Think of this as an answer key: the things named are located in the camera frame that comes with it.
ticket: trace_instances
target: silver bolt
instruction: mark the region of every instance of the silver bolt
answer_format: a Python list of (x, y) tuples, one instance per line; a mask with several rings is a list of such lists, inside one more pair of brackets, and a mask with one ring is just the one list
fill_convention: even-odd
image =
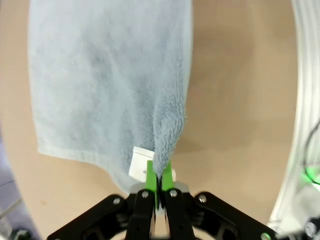
[(113, 200), (113, 204), (119, 204), (120, 203), (120, 198), (115, 198), (114, 200)]
[(200, 195), (200, 196), (198, 197), (198, 199), (199, 199), (199, 201), (200, 201), (201, 203), (205, 203), (205, 202), (207, 201), (207, 198), (206, 198), (205, 195)]
[(260, 236), (261, 240), (271, 240), (271, 237), (267, 233), (262, 233)]
[(149, 196), (149, 193), (147, 191), (144, 191), (141, 195), (144, 199), (146, 199)]
[(308, 221), (304, 225), (304, 231), (305, 231), (305, 234), (307, 234), (310, 238), (313, 238), (314, 235), (316, 234), (317, 227), (314, 223)]
[(177, 191), (174, 190), (174, 189), (170, 191), (170, 196), (173, 197), (173, 198), (176, 197), (177, 194), (178, 194)]

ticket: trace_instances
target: white tag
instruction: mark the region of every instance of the white tag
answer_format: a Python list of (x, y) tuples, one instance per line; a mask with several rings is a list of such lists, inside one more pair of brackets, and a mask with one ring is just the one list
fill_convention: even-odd
[[(144, 149), (142, 147), (133, 147), (133, 154), (131, 165), (129, 169), (129, 176), (142, 182), (146, 182), (147, 178), (147, 161), (154, 159), (155, 152)], [(172, 171), (172, 179), (176, 181), (176, 171)]]

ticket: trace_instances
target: towel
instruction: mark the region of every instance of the towel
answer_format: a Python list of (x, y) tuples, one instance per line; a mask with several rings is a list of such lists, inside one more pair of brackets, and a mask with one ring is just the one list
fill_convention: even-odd
[(95, 164), (128, 192), (134, 146), (161, 176), (185, 123), (191, 0), (31, 0), (38, 151)]

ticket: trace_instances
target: wire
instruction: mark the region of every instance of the wire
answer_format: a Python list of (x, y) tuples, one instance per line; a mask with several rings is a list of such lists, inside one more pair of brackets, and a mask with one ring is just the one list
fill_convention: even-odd
[(309, 136), (308, 136), (308, 138), (307, 138), (307, 140), (305, 142), (304, 151), (303, 151), (303, 168), (304, 168), (304, 172), (307, 175), (307, 177), (312, 181), (312, 183), (316, 184), (316, 185), (320, 185), (320, 182), (315, 181), (314, 178), (311, 177), (310, 174), (308, 173), (308, 170), (307, 170), (307, 156), (308, 156), (308, 150), (309, 150), (311, 139), (313, 138), (313, 136), (317, 132), (319, 126), (320, 126), (320, 119), (318, 120), (316, 125), (313, 127), (313, 129), (309, 133)]

